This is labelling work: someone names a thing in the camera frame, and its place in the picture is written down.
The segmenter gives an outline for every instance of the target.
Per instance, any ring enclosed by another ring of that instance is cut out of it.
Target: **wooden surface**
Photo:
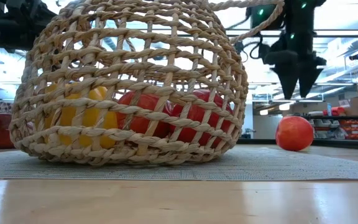
[[[358,161],[352,149],[301,153]],[[5,223],[358,224],[358,182],[0,180]]]

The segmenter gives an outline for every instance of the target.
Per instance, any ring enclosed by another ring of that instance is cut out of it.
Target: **wicker basket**
[[[213,11],[258,4],[277,7],[259,27],[229,40]],[[69,3],[42,31],[26,56],[22,84],[12,107],[10,132],[15,147],[48,161],[97,166],[206,162],[220,156],[241,135],[248,86],[241,58],[232,43],[269,25],[282,6],[282,0]],[[107,21],[113,21],[115,27],[106,27]],[[128,22],[134,21],[146,23],[147,31],[126,28]],[[153,32],[156,25],[170,27],[170,34]],[[180,33],[190,37],[180,37]],[[103,41],[111,38],[117,38],[116,49],[107,50]],[[142,50],[132,45],[138,40],[144,42]],[[157,42],[168,47],[151,49],[151,43]],[[124,50],[124,44],[131,51]],[[156,57],[167,57],[167,63],[158,65],[153,59]],[[180,68],[180,60],[192,66]],[[98,88],[106,88],[103,98],[90,97]],[[209,100],[193,94],[198,88],[209,90]],[[128,91],[134,91],[133,99],[128,105],[120,104],[119,97]],[[142,95],[158,97],[153,110],[137,106]],[[214,96],[223,99],[221,106],[213,101]],[[181,114],[164,113],[166,102],[182,106]],[[228,105],[234,106],[232,113]],[[202,121],[187,119],[192,106],[204,110]],[[68,118],[65,110],[70,110],[72,116]],[[90,111],[96,116],[91,124],[85,122]],[[111,116],[118,114],[125,117],[123,127],[114,125],[116,121]],[[208,121],[214,114],[218,115],[218,123],[210,126]],[[130,128],[134,118],[150,120],[145,133]],[[165,137],[155,136],[159,122],[173,126],[173,131]],[[221,129],[223,122],[229,122],[226,131]],[[178,140],[183,128],[196,131],[192,141]],[[199,140],[204,133],[210,135],[208,143],[201,145]],[[220,139],[218,144],[214,143],[216,139]]]

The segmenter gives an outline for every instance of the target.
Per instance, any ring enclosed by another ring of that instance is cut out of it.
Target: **black machine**
[[[280,79],[286,100],[291,99],[298,80],[300,95],[302,98],[306,97],[323,70],[317,66],[326,65],[326,60],[317,57],[316,52],[313,51],[314,9],[325,1],[285,0],[282,14],[265,29],[281,29],[279,40],[272,46],[268,46],[262,43],[263,37],[258,34],[260,37],[260,42],[257,43],[259,56],[253,57],[250,54],[252,58],[261,58],[264,64],[274,65],[272,70]],[[251,27],[256,27],[265,21],[274,9],[275,5],[247,8],[246,19],[242,22],[250,18]],[[235,44],[235,48],[237,51],[241,51],[247,45],[239,42]]]
[[[30,50],[54,16],[41,0],[0,0],[0,47],[8,52]]]
[[[285,99],[291,98],[298,80],[300,95],[305,97],[322,71],[317,66],[326,65],[325,59],[317,57],[313,51],[314,9],[324,2],[285,0],[282,15],[266,28],[283,30],[280,39],[268,46],[262,43],[259,34],[258,58],[264,64],[275,66],[272,70],[280,78]],[[246,19],[250,18],[251,26],[255,27],[265,21],[274,8],[274,5],[247,8]],[[0,0],[0,47],[8,52],[14,52],[15,49],[30,50],[35,38],[53,16],[56,14],[49,11],[41,0]],[[241,49],[244,45],[239,42],[235,48]]]

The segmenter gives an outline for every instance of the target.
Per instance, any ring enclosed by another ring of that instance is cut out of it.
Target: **red apple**
[[[286,116],[278,124],[276,143],[288,151],[300,151],[313,142],[313,127],[299,116]]]

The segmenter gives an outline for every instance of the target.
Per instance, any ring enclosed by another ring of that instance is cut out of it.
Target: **gray mat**
[[[90,167],[0,152],[0,179],[321,180],[358,179],[358,162],[267,147],[234,148],[206,164]]]

